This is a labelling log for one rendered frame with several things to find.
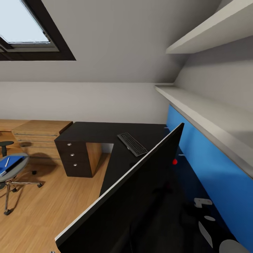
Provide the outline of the swivel chair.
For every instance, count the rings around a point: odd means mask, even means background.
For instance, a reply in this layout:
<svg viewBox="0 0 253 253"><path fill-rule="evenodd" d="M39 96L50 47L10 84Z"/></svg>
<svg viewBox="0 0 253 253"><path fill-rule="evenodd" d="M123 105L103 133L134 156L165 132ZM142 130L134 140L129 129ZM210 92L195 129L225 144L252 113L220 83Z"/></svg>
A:
<svg viewBox="0 0 253 253"><path fill-rule="evenodd" d="M22 185L22 184L37 184L38 187L40 188L42 186L41 183L39 182L16 182L23 176L27 175L28 173L32 172L33 175L36 174L37 171L30 170L19 177L15 178L29 163L29 155L27 153L14 153L7 155L6 152L6 146L13 144L13 141L5 141L5 142L0 142L0 147L1 147L1 153L2 153L2 158L0 158L0 161L5 159L8 156L24 156L24 159L22 159L18 164L16 164L11 170L9 170L5 175L0 177L0 192L3 191L5 188L7 188L7 194L6 194L6 203L5 203L5 215L8 215L11 210L8 209L8 200L9 200L9 192L12 190L12 192L16 192L17 189L15 188L15 185Z"/></svg>

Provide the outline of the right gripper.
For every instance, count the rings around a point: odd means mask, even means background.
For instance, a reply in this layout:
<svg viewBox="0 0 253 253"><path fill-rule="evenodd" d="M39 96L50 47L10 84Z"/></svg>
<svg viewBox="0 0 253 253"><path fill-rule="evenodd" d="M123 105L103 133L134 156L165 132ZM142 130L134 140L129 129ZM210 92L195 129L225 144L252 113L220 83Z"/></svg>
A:
<svg viewBox="0 0 253 253"><path fill-rule="evenodd" d="M187 211L188 216L193 216L197 219L197 214L199 212L204 212L210 214L208 207L202 206L202 208L197 208L195 205L186 205L183 203L184 211Z"/></svg>

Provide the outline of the monitor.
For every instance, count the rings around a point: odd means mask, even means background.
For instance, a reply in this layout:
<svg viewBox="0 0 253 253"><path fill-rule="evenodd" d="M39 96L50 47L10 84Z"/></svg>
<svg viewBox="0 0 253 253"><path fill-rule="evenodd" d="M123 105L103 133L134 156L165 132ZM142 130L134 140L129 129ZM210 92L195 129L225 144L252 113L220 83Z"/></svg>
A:
<svg viewBox="0 0 253 253"><path fill-rule="evenodd" d="M156 188L175 159L184 123L138 162L86 211L67 226L55 242L61 253L111 253L152 192L171 189Z"/></svg>

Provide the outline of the folder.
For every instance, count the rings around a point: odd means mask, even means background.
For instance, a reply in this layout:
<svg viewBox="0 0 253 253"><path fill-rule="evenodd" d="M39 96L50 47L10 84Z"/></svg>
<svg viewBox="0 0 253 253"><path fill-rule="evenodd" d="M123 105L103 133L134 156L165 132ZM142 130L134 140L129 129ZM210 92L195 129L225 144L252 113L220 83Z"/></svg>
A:
<svg viewBox="0 0 253 253"><path fill-rule="evenodd" d="M9 159L9 161L8 161ZM11 170L16 164L18 164L24 156L8 156L2 161L0 161L0 177L5 175L9 170ZM8 164L6 166L6 163Z"/></svg>

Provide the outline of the keyboard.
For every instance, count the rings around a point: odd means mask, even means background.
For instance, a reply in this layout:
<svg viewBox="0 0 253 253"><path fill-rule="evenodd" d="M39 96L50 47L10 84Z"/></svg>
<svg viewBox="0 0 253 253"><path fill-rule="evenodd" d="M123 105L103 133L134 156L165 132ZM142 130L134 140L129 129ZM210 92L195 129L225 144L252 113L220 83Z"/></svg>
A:
<svg viewBox="0 0 253 253"><path fill-rule="evenodd" d="M142 154L148 153L138 141L136 141L129 133L123 133L118 135L118 137L124 142L124 144L132 151L132 153L138 157Z"/></svg>

